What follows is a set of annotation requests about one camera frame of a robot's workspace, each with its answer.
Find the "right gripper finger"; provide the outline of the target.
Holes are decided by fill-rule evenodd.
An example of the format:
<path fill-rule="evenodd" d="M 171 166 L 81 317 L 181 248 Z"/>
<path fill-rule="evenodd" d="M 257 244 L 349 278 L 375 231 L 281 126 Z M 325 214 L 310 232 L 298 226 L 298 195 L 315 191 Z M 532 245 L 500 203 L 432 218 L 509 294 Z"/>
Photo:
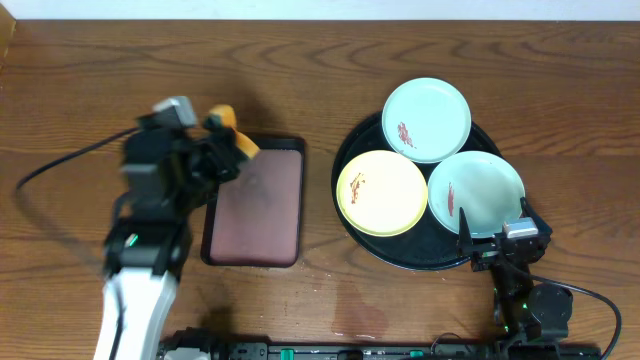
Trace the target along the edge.
<path fill-rule="evenodd" d="M 544 245 L 551 241 L 552 228 L 537 214 L 525 197 L 520 198 L 523 216 L 531 218 L 538 229 L 538 238 Z"/>
<path fill-rule="evenodd" d="M 468 256 L 472 250 L 473 240 L 469 229 L 466 213 L 462 207 L 459 208 L 459 233 L 456 243 L 457 254 L 459 256 Z"/>

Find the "green and yellow sponge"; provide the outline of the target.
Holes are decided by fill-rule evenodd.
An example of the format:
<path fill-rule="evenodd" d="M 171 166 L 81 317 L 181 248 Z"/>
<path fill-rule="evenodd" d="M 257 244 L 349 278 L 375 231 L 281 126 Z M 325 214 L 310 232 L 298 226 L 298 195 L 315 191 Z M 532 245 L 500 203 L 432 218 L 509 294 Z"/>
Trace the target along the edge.
<path fill-rule="evenodd" d="M 209 111 L 208 120 L 215 127 L 230 130 L 235 147 L 248 159 L 253 159 L 260 152 L 260 148 L 247 135 L 237 129 L 237 118 L 232 106 L 215 105 Z"/>

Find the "yellow plate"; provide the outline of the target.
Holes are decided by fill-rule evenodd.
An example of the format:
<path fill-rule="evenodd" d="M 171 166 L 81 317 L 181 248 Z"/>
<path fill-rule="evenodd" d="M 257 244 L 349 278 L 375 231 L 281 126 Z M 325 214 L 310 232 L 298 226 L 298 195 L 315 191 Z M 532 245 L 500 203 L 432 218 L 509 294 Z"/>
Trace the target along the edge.
<path fill-rule="evenodd" d="M 387 150 L 368 151 L 350 160 L 339 173 L 335 195 L 346 221 L 376 237 L 410 230 L 428 204 L 427 183 L 417 165 Z"/>

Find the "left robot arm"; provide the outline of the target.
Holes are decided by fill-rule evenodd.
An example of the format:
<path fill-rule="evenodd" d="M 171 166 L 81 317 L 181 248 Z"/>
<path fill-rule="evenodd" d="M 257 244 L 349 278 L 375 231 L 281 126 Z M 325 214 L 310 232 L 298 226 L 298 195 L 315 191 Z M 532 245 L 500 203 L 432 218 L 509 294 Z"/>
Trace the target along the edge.
<path fill-rule="evenodd" d="M 191 213 L 255 154 L 232 127 L 202 139 L 184 129 L 143 130 L 124 145 L 130 213 L 105 240 L 103 315 L 95 358 L 153 359 L 192 244 Z"/>

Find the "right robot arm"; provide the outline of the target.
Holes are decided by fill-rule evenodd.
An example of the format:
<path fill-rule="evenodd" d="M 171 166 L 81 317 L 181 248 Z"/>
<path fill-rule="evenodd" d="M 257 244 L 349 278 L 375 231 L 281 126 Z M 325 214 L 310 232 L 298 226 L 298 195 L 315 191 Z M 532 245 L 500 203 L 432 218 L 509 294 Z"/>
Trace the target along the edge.
<path fill-rule="evenodd" d="M 494 284 L 494 320 L 505 333 L 494 341 L 496 359 L 559 359 L 559 341 L 568 336 L 573 295 L 558 285 L 534 280 L 529 266 L 542 258 L 551 227 L 520 199 L 523 216 L 508 221 L 489 238 L 474 239 L 459 210 L 457 251 L 474 272 L 488 271 Z"/>

